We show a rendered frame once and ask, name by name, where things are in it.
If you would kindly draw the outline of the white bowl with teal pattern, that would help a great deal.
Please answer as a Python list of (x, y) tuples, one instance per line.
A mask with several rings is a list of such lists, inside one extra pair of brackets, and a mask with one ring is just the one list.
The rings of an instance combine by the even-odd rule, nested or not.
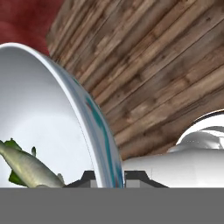
[(27, 45), (0, 45), (0, 140), (14, 140), (70, 184), (92, 171), (98, 187), (123, 187), (109, 125), (84, 87)]

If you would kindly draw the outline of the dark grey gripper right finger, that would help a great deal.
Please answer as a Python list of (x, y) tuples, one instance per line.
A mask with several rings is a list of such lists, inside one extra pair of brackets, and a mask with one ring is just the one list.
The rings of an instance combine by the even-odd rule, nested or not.
[(145, 171), (125, 171), (124, 182), (126, 188), (167, 188), (167, 185), (150, 179)]

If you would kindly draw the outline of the glossy white rounded object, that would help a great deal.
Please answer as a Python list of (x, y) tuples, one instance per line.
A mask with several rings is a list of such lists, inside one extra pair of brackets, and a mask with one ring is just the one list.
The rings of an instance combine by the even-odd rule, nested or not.
[(224, 188), (224, 109), (194, 120), (166, 153), (127, 159), (122, 168), (170, 188)]

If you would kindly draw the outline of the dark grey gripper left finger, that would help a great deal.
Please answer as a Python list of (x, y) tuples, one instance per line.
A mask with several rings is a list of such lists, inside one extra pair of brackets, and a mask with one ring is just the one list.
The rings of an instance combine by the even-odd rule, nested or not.
[(83, 188), (96, 188), (97, 183), (95, 179), (95, 172), (94, 171), (84, 171), (81, 179), (74, 181), (66, 185), (66, 187), (83, 187)]

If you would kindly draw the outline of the grey-green fish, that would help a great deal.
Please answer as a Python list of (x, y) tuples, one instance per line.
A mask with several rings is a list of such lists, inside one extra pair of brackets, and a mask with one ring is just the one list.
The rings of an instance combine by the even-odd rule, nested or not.
[(15, 149), (0, 140), (0, 155), (3, 160), (28, 188), (62, 188), (62, 175), (56, 175), (37, 157), (25, 150)]

